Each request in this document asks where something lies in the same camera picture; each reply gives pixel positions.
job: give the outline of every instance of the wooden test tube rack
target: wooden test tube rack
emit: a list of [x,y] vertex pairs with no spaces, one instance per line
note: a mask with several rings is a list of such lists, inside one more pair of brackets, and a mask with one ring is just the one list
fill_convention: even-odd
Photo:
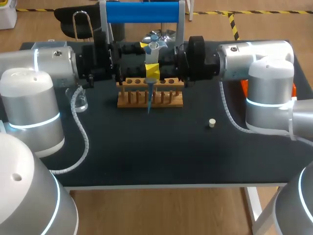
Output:
[[[118,93],[118,108],[145,108],[148,106],[148,85],[145,83],[144,78],[126,78],[122,85],[116,83],[120,89]],[[169,108],[169,107],[182,107],[182,88],[184,83],[179,81],[178,78],[167,78],[154,84],[152,96],[153,108]],[[162,89],[173,89],[169,92],[162,91]],[[141,89],[144,91],[128,91],[134,89]]]

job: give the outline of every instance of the orange object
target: orange object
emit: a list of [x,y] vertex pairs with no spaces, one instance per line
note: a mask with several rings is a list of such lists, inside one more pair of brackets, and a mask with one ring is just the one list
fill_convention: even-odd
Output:
[[[248,96],[248,80],[241,80],[241,86],[243,88],[244,94],[247,97]],[[295,87],[295,84],[292,86],[292,97],[297,96],[297,88]]]

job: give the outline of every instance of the black tabletop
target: black tabletop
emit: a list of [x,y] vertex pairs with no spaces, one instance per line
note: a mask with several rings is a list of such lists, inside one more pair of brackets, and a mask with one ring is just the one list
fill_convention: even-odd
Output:
[[[206,46],[215,49],[221,43]],[[79,51],[82,43],[68,45]],[[143,61],[144,56],[123,56],[122,66]],[[313,98],[297,59],[294,65],[298,99]],[[232,116],[246,128],[240,83],[224,83],[224,89]],[[74,164],[84,150],[65,90],[56,95],[66,141],[43,159],[49,169]],[[217,79],[184,89],[183,108],[152,109],[149,115],[146,109],[118,109],[114,81],[97,82],[86,95],[89,107],[78,116],[89,137],[89,154],[77,169],[57,176],[66,187],[286,183],[312,161],[313,148],[302,142],[237,130],[224,111]],[[216,126],[207,129],[210,118]]]

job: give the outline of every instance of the wooden peg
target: wooden peg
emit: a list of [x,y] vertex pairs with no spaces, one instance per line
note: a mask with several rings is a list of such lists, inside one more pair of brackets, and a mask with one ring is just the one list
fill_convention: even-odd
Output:
[[152,97],[152,103],[156,103],[156,92],[155,91],[153,91],[153,97]]
[[130,104],[132,102],[132,92],[128,92],[128,103]]
[[170,91],[170,98],[169,98],[169,100],[168,100],[168,103],[169,103],[169,104],[172,103],[172,96],[173,96],[173,91]]
[[123,85],[122,85],[121,93],[122,93],[122,97],[123,97],[123,99],[124,99],[124,96],[125,96],[125,88],[124,88]]
[[136,91],[136,103],[139,103],[139,91]]
[[161,104],[164,103],[164,92],[161,92]]
[[148,102],[148,91],[145,90],[145,104]]

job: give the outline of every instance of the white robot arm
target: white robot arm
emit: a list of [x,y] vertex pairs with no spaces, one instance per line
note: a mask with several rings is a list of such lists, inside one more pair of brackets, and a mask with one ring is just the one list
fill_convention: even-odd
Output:
[[0,234],[76,235],[73,199],[30,149],[0,133]]

